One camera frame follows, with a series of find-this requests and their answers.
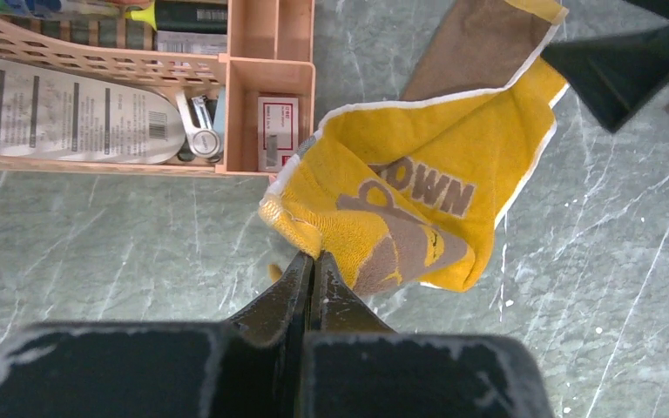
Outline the orange plastic file organizer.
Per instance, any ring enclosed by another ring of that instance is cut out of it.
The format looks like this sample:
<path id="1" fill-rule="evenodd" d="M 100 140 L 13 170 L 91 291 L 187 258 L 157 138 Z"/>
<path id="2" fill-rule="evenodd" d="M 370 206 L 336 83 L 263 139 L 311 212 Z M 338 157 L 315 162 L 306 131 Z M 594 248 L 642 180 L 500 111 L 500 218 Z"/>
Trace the orange plastic file organizer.
<path id="1" fill-rule="evenodd" d="M 232 1 L 229 47 L 217 56 L 74 44 L 23 29 L 0 17 L 0 59 L 155 92 L 219 100 L 224 152 L 211 163 L 76 162 L 0 156 L 0 171 L 166 175 L 208 178 L 258 173 L 258 97 L 299 100 L 299 141 L 313 131 L 315 67 L 312 1 Z"/>

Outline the yellow brown bear towel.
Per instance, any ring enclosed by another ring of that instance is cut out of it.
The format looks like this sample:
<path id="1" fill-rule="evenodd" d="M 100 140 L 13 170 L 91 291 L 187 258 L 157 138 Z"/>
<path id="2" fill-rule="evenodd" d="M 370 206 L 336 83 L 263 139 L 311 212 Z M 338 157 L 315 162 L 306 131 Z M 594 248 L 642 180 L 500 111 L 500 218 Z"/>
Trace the yellow brown bear towel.
<path id="1" fill-rule="evenodd" d="M 557 129 L 565 79 L 542 51 L 554 1 L 458 1 L 396 101 L 330 111 L 260 202 L 360 296 L 410 282 L 464 292 Z"/>

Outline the white printed insole package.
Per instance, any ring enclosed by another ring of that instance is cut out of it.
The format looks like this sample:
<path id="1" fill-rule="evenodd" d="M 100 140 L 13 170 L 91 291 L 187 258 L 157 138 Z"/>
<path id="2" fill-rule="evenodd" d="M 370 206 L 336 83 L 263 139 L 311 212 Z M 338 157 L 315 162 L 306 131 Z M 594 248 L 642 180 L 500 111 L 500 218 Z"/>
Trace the white printed insole package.
<path id="1" fill-rule="evenodd" d="M 185 141 L 155 92 L 0 59 L 0 156 L 156 165 Z"/>

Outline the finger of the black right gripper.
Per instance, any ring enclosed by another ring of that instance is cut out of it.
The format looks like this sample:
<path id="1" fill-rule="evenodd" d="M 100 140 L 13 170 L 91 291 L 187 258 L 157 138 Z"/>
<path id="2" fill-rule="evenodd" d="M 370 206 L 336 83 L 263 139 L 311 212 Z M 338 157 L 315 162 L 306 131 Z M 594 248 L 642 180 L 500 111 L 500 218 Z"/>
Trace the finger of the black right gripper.
<path id="1" fill-rule="evenodd" d="M 542 58 L 567 80 L 599 124 L 614 133 L 669 85 L 669 24 L 549 44 Z"/>

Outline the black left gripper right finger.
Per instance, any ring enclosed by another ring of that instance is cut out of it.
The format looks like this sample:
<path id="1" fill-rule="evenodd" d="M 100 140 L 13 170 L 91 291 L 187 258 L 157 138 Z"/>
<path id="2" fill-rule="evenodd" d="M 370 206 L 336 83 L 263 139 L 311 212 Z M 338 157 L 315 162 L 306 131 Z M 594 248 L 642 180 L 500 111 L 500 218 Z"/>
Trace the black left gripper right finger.
<path id="1" fill-rule="evenodd" d="M 333 254 L 314 263 L 310 296 L 310 329 L 332 333 L 388 333 L 386 325 L 342 278 Z"/>

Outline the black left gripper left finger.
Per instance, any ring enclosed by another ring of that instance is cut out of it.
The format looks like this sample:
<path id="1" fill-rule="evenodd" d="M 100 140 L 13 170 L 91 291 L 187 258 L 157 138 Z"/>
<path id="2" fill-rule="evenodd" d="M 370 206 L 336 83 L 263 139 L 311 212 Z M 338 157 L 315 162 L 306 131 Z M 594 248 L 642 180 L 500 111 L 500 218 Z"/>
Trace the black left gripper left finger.
<path id="1" fill-rule="evenodd" d="M 256 346 L 278 344 L 309 305 L 313 270 L 314 259 L 297 253 L 277 281 L 227 321 Z"/>

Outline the red white staples box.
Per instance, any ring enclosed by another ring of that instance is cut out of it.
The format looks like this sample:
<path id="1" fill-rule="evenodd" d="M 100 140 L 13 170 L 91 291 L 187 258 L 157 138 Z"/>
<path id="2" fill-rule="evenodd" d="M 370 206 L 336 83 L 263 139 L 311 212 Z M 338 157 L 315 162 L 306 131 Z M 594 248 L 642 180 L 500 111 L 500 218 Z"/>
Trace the red white staples box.
<path id="1" fill-rule="evenodd" d="M 298 149 L 299 100 L 258 97 L 258 169 L 279 172 Z"/>

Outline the yellow black highlighter pen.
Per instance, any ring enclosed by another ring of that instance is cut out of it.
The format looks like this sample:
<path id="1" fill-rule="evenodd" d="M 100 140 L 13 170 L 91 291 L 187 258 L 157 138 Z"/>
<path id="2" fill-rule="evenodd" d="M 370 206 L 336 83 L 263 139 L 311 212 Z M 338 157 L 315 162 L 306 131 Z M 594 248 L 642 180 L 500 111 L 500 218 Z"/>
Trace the yellow black highlighter pen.
<path id="1" fill-rule="evenodd" d="M 155 31 L 226 35 L 228 9 L 218 3 L 158 0 L 144 9 L 128 10 L 125 18 Z"/>

